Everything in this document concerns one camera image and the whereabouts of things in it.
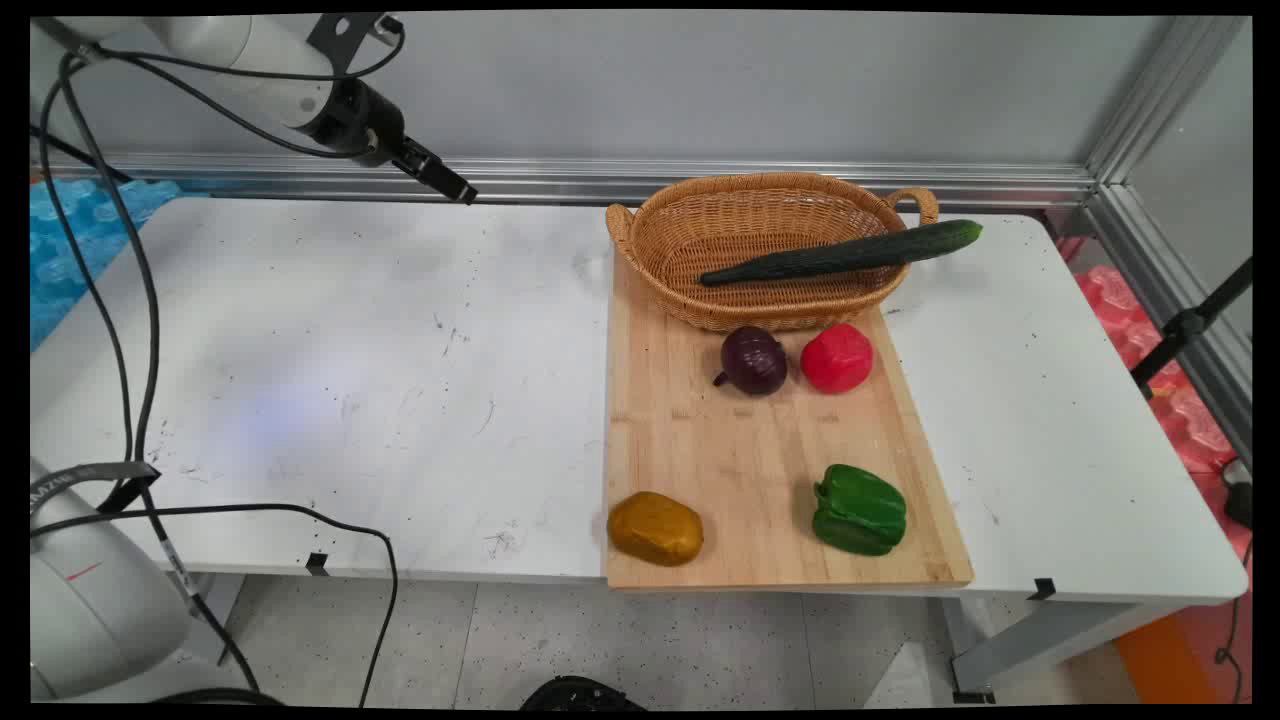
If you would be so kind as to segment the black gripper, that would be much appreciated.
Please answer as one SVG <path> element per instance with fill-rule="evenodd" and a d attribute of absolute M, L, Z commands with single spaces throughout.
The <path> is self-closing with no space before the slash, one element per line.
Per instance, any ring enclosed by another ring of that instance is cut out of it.
<path fill-rule="evenodd" d="M 477 197 L 462 176 L 407 136 L 402 110 L 361 79 L 333 83 L 323 109 L 298 132 L 334 152 L 353 154 L 361 167 L 393 164 L 452 202 L 468 206 Z"/>

